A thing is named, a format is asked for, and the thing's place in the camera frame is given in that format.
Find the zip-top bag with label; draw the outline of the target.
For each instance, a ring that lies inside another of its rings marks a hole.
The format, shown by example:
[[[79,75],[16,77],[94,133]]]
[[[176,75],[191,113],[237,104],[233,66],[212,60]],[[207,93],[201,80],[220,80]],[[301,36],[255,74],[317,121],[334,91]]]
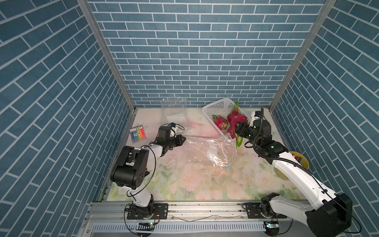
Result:
[[[185,131],[187,121],[187,99],[184,97],[168,97],[161,100],[161,123],[175,123],[178,132]]]

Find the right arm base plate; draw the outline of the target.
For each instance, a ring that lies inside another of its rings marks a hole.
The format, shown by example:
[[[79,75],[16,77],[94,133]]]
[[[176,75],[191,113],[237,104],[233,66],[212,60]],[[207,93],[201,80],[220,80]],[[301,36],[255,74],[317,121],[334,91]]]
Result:
[[[287,216],[282,214],[264,214],[261,209],[261,202],[246,202],[242,208],[246,211],[248,219],[286,219]]]

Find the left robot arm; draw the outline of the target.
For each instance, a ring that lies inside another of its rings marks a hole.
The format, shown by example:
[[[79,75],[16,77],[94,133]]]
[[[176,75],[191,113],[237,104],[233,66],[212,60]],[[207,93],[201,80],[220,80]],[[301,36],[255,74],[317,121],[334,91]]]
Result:
[[[154,208],[154,197],[141,187],[146,176],[149,160],[157,161],[169,150],[180,147],[186,138],[177,130],[185,128],[177,123],[167,123],[159,127],[157,136],[149,145],[140,149],[124,146],[110,172],[110,180],[126,190],[126,195],[133,199],[132,207],[137,210],[151,212]]]

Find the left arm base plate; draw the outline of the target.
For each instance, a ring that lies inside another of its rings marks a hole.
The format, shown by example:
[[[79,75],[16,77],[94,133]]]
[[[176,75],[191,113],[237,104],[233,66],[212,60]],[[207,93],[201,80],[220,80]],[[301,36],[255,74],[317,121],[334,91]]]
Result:
[[[156,215],[156,220],[167,219],[168,215],[168,203],[154,203],[149,204],[147,207],[139,207],[135,204],[131,204],[127,208],[127,220],[143,220],[143,219],[154,219]]]

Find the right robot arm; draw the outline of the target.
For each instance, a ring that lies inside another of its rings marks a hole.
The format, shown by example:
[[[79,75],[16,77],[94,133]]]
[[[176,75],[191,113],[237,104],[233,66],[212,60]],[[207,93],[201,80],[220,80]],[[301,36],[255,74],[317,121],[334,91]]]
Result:
[[[317,237],[335,237],[352,224],[352,200],[337,194],[304,168],[281,143],[274,141],[268,121],[257,119],[252,125],[237,122],[235,133],[247,139],[260,158],[280,170],[306,197],[303,204],[278,193],[261,199],[261,213],[267,218],[285,215],[307,225]]]

